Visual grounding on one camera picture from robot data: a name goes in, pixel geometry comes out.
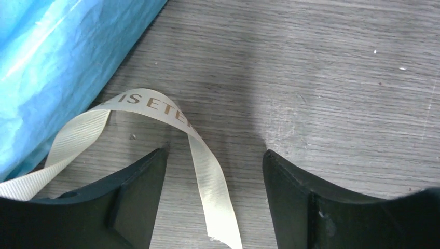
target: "table surface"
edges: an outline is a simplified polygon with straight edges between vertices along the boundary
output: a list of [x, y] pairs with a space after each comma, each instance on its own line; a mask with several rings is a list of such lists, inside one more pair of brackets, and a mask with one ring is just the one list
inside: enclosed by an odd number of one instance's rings
[[[170, 0], [97, 101], [133, 88], [174, 100], [224, 169], [244, 248], [277, 248], [266, 149], [354, 191], [440, 185], [440, 4], [419, 0]], [[113, 113], [38, 196], [113, 173], [170, 141], [151, 248], [227, 248], [206, 236], [183, 132]]]

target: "blue object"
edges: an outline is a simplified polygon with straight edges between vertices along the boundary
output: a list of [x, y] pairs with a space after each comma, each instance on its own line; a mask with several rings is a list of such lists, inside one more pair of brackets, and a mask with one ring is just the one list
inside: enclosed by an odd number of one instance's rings
[[167, 0], [0, 0], [0, 182], [29, 173]]

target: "blue plastic bag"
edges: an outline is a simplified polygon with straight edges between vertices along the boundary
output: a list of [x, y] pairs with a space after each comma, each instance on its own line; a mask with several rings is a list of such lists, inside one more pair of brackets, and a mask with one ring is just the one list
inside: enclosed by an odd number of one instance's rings
[[167, 0], [0, 0], [0, 182], [29, 173]]

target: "ribbon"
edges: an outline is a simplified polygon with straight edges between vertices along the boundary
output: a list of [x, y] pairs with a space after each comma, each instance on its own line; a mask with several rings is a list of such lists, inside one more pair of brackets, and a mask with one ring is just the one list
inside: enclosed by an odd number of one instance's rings
[[151, 89], [129, 90], [73, 118], [57, 134], [44, 168], [1, 183], [0, 196], [31, 200], [98, 139], [112, 110], [154, 118], [188, 134], [208, 236], [232, 249], [242, 249], [237, 219], [219, 162], [178, 106]]

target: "blue bag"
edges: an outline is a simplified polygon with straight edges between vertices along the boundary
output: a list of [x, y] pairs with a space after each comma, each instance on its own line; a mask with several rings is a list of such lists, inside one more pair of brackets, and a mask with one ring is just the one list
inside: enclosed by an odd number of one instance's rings
[[167, 0], [0, 0], [0, 182], [29, 173]]

